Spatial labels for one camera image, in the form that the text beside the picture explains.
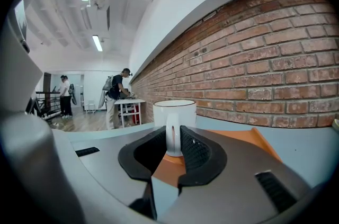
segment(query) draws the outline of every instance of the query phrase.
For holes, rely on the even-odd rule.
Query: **white ceiling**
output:
[[[27,42],[32,52],[44,46],[97,52],[92,35],[98,34],[105,53],[128,58],[135,33],[149,3],[143,0],[105,0],[110,6],[109,32],[87,30],[81,0],[33,0],[26,9]]]

